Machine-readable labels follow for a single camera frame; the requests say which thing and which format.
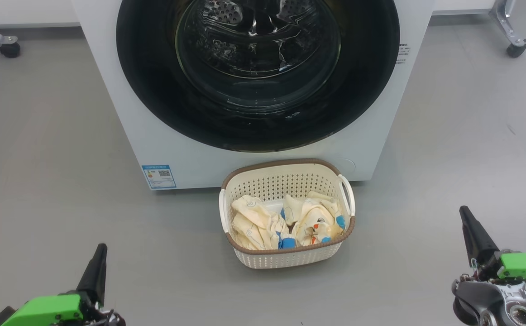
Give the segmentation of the cream perforated laundry basket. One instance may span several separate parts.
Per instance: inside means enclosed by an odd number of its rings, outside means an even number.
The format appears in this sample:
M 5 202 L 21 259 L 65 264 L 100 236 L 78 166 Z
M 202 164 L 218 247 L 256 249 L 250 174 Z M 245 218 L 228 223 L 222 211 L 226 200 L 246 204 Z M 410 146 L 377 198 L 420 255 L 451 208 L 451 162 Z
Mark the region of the cream perforated laundry basket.
M 280 213 L 286 194 L 303 199 L 310 191 L 336 198 L 342 209 L 347 227 L 334 240 L 278 250 L 249 250 L 237 243 L 232 227 L 234 200 L 244 195 L 257 197 L 269 210 Z M 356 223 L 355 198 L 349 181 L 333 164 L 319 159 L 273 161 L 237 169 L 222 184 L 218 208 L 222 229 L 238 260 L 253 269 L 291 268 L 331 258 Z

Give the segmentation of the cream garment with bear print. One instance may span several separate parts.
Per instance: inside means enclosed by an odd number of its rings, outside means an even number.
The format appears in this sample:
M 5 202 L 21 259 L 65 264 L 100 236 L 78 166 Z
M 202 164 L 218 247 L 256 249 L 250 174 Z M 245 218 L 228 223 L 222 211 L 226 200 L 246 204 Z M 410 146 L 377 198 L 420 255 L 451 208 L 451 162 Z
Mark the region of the cream garment with bear print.
M 303 199 L 286 194 L 280 214 L 289 229 L 288 239 L 295 246 L 328 243 L 347 227 L 337 199 L 316 191 L 308 192 Z

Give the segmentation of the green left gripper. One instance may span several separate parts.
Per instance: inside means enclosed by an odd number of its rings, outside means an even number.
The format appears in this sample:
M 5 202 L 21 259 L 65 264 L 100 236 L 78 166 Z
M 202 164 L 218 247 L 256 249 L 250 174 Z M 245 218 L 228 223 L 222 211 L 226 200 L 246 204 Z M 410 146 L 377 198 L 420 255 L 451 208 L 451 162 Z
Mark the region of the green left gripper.
M 98 244 L 77 285 L 91 303 L 104 306 L 106 284 L 106 244 Z M 52 326 L 67 321 L 81 321 L 81 297 L 78 294 L 36 297 L 27 301 L 0 326 Z

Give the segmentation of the blue energy label sticker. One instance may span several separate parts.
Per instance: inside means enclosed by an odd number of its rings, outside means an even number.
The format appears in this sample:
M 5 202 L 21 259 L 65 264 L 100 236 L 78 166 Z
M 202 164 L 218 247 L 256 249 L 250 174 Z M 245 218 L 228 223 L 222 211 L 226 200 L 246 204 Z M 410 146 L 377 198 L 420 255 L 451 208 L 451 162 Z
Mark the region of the blue energy label sticker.
M 141 165 L 151 190 L 168 190 L 177 188 L 170 165 Z

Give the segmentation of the black round glass washer door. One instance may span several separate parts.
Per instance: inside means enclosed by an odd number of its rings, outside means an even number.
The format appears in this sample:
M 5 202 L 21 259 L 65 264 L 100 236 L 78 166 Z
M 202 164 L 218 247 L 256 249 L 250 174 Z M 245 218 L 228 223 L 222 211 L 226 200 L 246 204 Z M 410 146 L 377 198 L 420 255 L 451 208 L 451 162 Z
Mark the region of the black round glass washer door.
M 291 150 L 358 119 L 391 79 L 395 0 L 122 0 L 116 47 L 162 122 L 230 151 Z

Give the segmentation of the cream garment with blue cuffs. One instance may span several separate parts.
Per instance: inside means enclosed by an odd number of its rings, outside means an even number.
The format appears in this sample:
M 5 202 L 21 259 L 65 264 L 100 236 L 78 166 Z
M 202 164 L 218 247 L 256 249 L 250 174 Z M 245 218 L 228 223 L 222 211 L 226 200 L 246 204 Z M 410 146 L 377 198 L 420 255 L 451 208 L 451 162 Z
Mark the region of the cream garment with blue cuffs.
M 294 249 L 296 239 L 282 214 L 269 210 L 257 197 L 244 195 L 231 204 L 237 243 L 249 250 Z

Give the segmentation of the white partition panel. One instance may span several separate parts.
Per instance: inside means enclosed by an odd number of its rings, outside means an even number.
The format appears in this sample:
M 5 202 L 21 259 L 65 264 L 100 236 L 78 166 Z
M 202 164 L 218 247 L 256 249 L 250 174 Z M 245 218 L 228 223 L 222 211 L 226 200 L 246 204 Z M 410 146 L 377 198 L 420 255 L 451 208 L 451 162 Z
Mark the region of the white partition panel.
M 435 0 L 433 16 L 488 13 L 496 0 Z
M 0 0 L 0 28 L 79 25 L 72 0 Z

